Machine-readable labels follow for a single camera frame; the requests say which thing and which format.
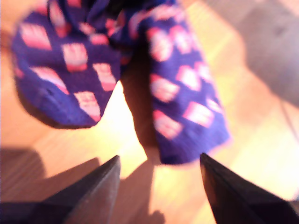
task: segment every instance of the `fabric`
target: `fabric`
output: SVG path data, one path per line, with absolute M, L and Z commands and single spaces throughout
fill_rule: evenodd
M 20 23 L 13 41 L 16 84 L 56 122 L 93 126 L 142 44 L 149 45 L 151 56 L 161 162 L 191 162 L 225 142 L 229 134 L 213 79 L 174 0 L 41 4 Z

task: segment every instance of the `floor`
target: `floor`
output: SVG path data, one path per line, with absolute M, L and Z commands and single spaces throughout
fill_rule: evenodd
M 112 224 L 214 224 L 199 162 L 159 163 L 148 77 L 140 76 L 149 65 L 142 57 L 134 59 L 101 122 L 90 129 L 46 125 L 47 119 L 18 97 L 10 37 L 13 24 L 35 2 L 1 1 L 1 200 L 43 200 L 118 154 L 121 183 Z M 209 154 L 256 185 L 295 199 L 299 0 L 182 2 L 206 53 L 233 137 Z

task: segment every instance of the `sock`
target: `sock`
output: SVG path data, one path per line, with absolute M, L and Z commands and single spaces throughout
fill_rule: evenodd
M 93 126 L 134 49 L 148 44 L 161 162 L 191 162 L 225 142 L 223 108 L 182 7 L 148 0 L 117 15 L 109 7 L 108 0 L 50 0 L 20 23 L 13 51 L 24 96 L 60 124 Z

